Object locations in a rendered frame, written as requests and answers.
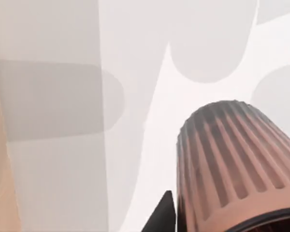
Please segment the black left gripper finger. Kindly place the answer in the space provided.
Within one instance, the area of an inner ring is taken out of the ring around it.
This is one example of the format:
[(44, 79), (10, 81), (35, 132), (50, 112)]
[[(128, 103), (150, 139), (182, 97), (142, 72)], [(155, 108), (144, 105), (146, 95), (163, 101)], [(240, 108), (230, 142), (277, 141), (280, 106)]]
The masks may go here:
[(167, 190), (141, 232), (175, 232), (176, 213), (173, 195)]

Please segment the ribbed terracotta plant pot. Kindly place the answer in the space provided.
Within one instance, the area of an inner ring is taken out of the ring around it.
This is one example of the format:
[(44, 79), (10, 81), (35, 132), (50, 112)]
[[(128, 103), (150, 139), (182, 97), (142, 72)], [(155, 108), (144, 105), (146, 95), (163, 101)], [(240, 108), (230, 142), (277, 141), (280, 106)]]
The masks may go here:
[(179, 229), (290, 232), (290, 138), (260, 110), (205, 105), (176, 146)]

